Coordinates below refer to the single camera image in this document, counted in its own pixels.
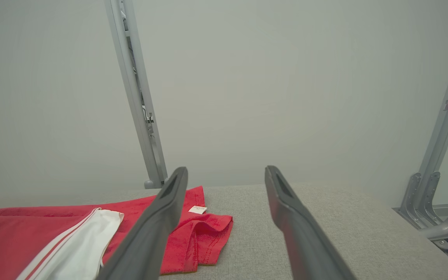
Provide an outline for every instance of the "clothing tag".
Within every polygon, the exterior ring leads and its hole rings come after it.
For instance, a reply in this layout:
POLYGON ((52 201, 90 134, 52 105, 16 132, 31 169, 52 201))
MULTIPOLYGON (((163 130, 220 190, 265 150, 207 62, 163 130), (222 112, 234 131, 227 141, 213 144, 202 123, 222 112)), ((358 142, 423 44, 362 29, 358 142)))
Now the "clothing tag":
POLYGON ((197 213, 197 214, 203 214, 203 212, 205 212, 207 210, 206 207, 201 207, 201 206, 193 206, 189 212, 191 213, 197 213))

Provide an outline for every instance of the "red garment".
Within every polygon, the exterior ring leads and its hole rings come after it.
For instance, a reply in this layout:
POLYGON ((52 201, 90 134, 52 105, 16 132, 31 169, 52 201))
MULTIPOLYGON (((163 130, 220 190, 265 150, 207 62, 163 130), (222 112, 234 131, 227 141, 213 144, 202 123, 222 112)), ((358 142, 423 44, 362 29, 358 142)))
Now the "red garment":
MULTIPOLYGON (((0 279, 14 280, 50 241, 96 207, 124 213, 103 255, 106 263, 154 198, 101 205, 0 209, 0 279)), ((188 212, 194 205, 205 206, 202 186, 186 191, 179 225, 167 241, 161 274, 197 271, 198 264, 216 264, 229 239, 233 227, 231 216, 188 212)))

